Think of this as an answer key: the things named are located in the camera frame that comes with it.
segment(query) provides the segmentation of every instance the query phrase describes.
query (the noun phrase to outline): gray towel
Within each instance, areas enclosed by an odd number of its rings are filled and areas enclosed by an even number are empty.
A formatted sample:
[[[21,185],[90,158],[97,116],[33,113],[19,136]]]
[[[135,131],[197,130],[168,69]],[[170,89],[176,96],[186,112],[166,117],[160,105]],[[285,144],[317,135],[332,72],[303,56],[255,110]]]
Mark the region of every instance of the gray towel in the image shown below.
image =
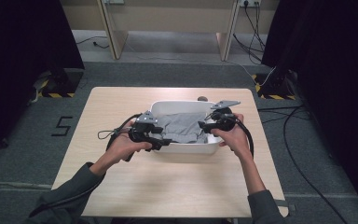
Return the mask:
[[[163,128],[160,136],[156,138],[172,139],[176,143],[204,144],[207,135],[201,132],[198,121],[204,121],[205,113],[173,114],[158,118],[157,126]]]

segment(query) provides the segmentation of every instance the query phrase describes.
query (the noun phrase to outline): white container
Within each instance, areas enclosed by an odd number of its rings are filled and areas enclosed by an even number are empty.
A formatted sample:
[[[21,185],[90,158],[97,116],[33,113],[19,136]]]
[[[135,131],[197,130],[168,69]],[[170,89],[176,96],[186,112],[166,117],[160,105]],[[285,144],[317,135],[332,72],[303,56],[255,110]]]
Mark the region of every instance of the white container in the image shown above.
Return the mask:
[[[185,113],[205,113],[205,117],[213,112],[211,106],[215,105],[213,102],[203,101],[157,101],[152,104],[150,111],[155,119],[162,116],[172,114]],[[212,119],[206,120],[207,123],[213,123]],[[167,153],[201,153],[213,154],[219,148],[220,137],[214,137],[213,134],[207,135],[207,143],[205,144],[180,144],[170,143],[167,147],[162,147],[160,150],[153,150],[155,152]]]

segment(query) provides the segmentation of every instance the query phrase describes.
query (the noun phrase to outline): light wood tabletop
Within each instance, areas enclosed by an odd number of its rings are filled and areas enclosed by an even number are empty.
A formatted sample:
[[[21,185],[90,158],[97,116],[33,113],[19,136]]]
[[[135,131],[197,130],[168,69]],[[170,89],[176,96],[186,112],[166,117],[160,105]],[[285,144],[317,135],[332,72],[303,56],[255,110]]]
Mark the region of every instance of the light wood tabletop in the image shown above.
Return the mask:
[[[251,91],[207,88],[97,87],[89,96],[54,182],[56,189],[87,161],[103,155],[113,130],[131,115],[143,113],[156,101],[241,101],[232,106],[255,143],[255,163],[274,199],[284,200],[281,183]],[[83,216],[92,217],[250,217],[241,164],[228,147],[214,154],[173,154],[140,151],[130,162],[115,164],[91,194]],[[284,217],[287,207],[280,207]]]

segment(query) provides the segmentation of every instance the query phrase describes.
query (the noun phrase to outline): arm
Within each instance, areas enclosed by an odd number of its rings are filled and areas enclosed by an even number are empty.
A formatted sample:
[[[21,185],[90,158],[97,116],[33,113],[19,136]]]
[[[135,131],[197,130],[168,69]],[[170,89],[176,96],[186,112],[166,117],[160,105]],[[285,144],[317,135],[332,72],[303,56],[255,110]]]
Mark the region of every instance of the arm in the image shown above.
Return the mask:
[[[134,143],[126,133],[122,133],[95,163],[86,163],[70,180],[44,193],[36,204],[35,210],[39,209],[40,212],[23,223],[76,223],[92,191],[103,181],[106,171],[121,160],[126,160],[132,152],[151,147],[149,143]]]
[[[235,115],[240,121],[243,121],[243,115]],[[278,206],[257,171],[245,132],[238,125],[235,125],[229,132],[218,129],[212,129],[211,132],[223,138],[224,142],[220,143],[220,147],[229,146],[240,159],[246,188],[249,192],[248,201],[255,223],[285,223]]]

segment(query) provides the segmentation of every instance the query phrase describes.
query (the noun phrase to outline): power socket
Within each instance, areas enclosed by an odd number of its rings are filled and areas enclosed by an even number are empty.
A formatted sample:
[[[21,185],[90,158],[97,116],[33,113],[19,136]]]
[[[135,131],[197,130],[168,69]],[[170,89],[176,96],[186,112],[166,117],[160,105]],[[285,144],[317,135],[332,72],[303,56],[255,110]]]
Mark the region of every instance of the power socket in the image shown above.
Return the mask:
[[[239,0],[240,6],[245,7],[245,0]],[[261,5],[261,0],[248,0],[248,7],[256,7],[256,4]]]

